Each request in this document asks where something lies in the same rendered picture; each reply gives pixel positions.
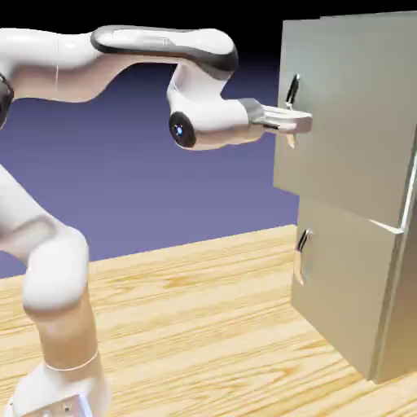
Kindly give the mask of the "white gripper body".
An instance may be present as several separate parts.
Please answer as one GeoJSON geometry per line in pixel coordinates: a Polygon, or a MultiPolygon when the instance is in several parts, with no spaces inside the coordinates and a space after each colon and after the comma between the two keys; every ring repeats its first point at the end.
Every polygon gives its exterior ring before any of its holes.
{"type": "Polygon", "coordinates": [[[261,125],[267,131],[304,134],[311,130],[313,117],[308,112],[261,105],[261,125]]]}

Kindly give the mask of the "grey cabinet door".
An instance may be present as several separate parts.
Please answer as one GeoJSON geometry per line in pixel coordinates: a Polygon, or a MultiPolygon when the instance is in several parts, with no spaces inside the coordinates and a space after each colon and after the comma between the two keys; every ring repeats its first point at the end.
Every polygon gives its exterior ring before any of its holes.
{"type": "Polygon", "coordinates": [[[275,185],[394,228],[404,225],[417,130],[417,12],[283,23],[279,96],[311,131],[278,139],[275,185]]]}
{"type": "Polygon", "coordinates": [[[305,285],[293,278],[293,307],[363,377],[377,381],[393,280],[404,232],[303,198],[297,238],[305,285]]]}

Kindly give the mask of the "grey metal cabinet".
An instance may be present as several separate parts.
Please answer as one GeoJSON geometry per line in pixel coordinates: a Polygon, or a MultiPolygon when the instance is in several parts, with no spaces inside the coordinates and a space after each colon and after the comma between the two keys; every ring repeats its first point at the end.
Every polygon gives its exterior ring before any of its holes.
{"type": "MultiPolygon", "coordinates": [[[[377,369],[379,379],[376,383],[417,370],[417,130],[409,183],[410,203],[404,225],[398,228],[403,230],[404,237],[388,302],[383,347],[377,369]]],[[[298,196],[299,205],[303,198],[315,200],[298,196]]]]}

